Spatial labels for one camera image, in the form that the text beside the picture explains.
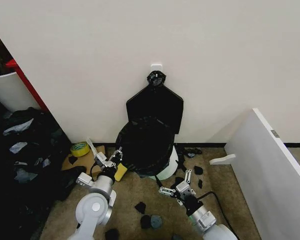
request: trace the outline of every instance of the black trash bag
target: black trash bag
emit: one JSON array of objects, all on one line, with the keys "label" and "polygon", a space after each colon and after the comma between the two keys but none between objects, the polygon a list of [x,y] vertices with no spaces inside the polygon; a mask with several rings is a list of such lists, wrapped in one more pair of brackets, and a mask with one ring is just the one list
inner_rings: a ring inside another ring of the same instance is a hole
[{"label": "black trash bag", "polygon": [[122,164],[140,177],[155,176],[169,165],[175,134],[154,117],[129,121],[118,134],[115,145],[122,147]]}]

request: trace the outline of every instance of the yellow tape roll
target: yellow tape roll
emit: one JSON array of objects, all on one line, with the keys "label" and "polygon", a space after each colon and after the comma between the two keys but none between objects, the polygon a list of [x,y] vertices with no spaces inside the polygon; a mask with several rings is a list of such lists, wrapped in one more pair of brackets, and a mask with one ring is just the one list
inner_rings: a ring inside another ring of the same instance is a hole
[{"label": "yellow tape roll", "polygon": [[82,157],[83,155],[86,155],[90,151],[90,148],[87,142],[82,141],[73,145],[70,148],[70,151],[73,156]]}]

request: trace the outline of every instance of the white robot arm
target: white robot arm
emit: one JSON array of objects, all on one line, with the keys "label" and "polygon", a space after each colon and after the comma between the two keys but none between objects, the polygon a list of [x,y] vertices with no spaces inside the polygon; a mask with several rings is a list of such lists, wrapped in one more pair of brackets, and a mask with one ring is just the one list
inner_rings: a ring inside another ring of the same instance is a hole
[{"label": "white robot arm", "polygon": [[[90,193],[84,196],[75,210],[78,227],[68,240],[94,240],[93,235],[98,225],[105,225],[112,213],[116,200],[116,192],[112,189],[115,182],[117,163],[122,159],[121,148],[116,150],[109,161],[96,155],[96,164],[103,171],[99,173],[97,180],[81,173],[76,183],[87,187]],[[238,238],[223,224],[216,225],[216,218],[208,211],[203,203],[195,197],[195,191],[190,187],[191,169],[185,173],[185,180],[179,183],[175,189],[161,186],[159,193],[175,197],[177,202],[186,208],[186,214],[193,226],[205,240],[238,240]]]},{"label": "white robot arm", "polygon": [[238,240],[225,225],[216,225],[215,216],[195,197],[196,193],[190,187],[191,172],[191,169],[185,171],[184,180],[175,189],[161,186],[159,193],[175,197],[180,206],[185,206],[192,225],[205,240]]},{"label": "white robot arm", "polygon": [[112,189],[115,183],[117,163],[122,159],[121,148],[116,150],[108,161],[100,154],[95,154],[96,165],[103,170],[97,180],[84,172],[77,178],[76,183],[87,187],[90,193],[84,196],[75,210],[78,227],[68,240],[94,240],[94,232],[98,225],[105,225],[112,213],[117,194]]}]

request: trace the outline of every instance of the beige carpet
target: beige carpet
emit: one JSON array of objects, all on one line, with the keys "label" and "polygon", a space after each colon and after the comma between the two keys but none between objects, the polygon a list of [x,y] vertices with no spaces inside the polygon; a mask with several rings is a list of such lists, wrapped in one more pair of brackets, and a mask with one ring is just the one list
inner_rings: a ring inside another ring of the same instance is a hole
[{"label": "beige carpet", "polygon": [[[240,239],[259,240],[258,230],[232,168],[229,165],[209,165],[209,160],[226,155],[224,149],[202,148],[202,151],[202,155],[186,158],[185,161],[188,169],[200,166],[204,170],[203,176],[195,174],[191,176],[191,186],[197,193],[197,197],[208,191],[215,191],[226,216]],[[300,162],[300,148],[292,148],[290,151]],[[184,175],[183,171],[179,169],[176,176],[164,180],[162,183],[164,186],[170,187],[174,183],[175,177],[184,177]],[[199,179],[203,180],[202,189],[198,187]],[[141,179],[137,174],[128,172],[120,182],[114,184],[113,188],[117,193],[117,199],[112,216],[106,226],[97,227],[94,233],[95,239],[105,239],[105,231],[111,228],[118,229],[120,240],[170,240],[173,233],[183,237],[184,240],[202,239],[191,226],[185,208],[179,206],[175,199],[160,195],[154,180]],[[77,185],[65,201],[56,201],[40,239],[65,240],[73,234],[77,226],[76,206],[87,193],[85,188]],[[142,214],[134,208],[140,201],[146,204],[146,214],[161,216],[163,225],[160,229],[141,229]],[[214,214],[218,223],[226,224],[212,195],[206,197],[203,203]]]}]

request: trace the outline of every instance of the black cable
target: black cable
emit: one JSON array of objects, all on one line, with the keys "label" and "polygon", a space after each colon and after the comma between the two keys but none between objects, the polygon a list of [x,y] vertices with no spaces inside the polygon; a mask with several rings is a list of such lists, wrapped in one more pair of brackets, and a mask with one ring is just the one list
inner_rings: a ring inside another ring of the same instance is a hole
[{"label": "black cable", "polygon": [[224,210],[223,210],[223,208],[222,208],[222,206],[221,206],[221,203],[220,203],[220,201],[219,201],[219,198],[218,198],[217,194],[216,194],[214,191],[208,191],[207,193],[205,193],[205,194],[203,194],[202,196],[198,197],[197,200],[203,199],[203,198],[205,198],[206,196],[208,196],[208,195],[210,195],[210,194],[213,194],[213,195],[215,196],[215,199],[216,199],[216,201],[217,201],[217,203],[218,203],[218,205],[219,205],[219,208],[220,208],[220,210],[221,210],[221,213],[222,213],[222,215],[223,215],[223,217],[224,217],[224,219],[225,219],[225,221],[226,221],[226,224],[228,224],[228,226],[229,226],[231,232],[233,232],[233,234],[236,236],[236,238],[237,238],[238,240],[240,240],[240,238],[239,238],[238,235],[236,234],[235,230],[234,230],[233,227],[231,226],[229,220],[227,219],[227,217],[226,217],[226,215],[225,215],[225,213],[224,213]]},{"label": "black cable", "polygon": [[96,161],[94,162],[94,164],[90,168],[90,177],[92,177],[92,181],[93,182],[95,182],[94,177],[92,176],[92,169],[94,168],[94,166],[97,166],[97,162]]}]

